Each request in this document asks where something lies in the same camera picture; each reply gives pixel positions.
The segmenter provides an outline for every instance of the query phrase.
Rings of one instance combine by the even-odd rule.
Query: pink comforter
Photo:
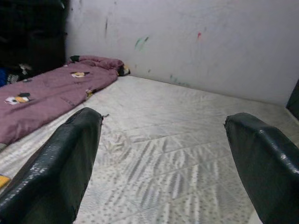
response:
[[[123,62],[81,56],[27,82],[0,88],[0,149],[56,119],[85,101],[90,92],[113,83]]]

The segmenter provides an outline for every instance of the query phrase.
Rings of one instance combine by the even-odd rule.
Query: dark furniture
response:
[[[0,66],[25,63],[37,75],[65,62],[66,0],[0,1]]]
[[[299,80],[291,94],[286,108],[295,116],[295,118],[299,119]]]

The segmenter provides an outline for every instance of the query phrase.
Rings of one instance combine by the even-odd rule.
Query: mattress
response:
[[[299,125],[283,107],[128,76],[1,151],[0,173],[13,177],[83,107],[109,116],[76,224],[246,224],[254,208],[226,117],[251,113],[299,146]]]

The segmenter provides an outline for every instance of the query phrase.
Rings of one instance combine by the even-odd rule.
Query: white wall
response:
[[[299,78],[298,0],[71,0],[67,32],[68,56],[227,95],[285,105]]]

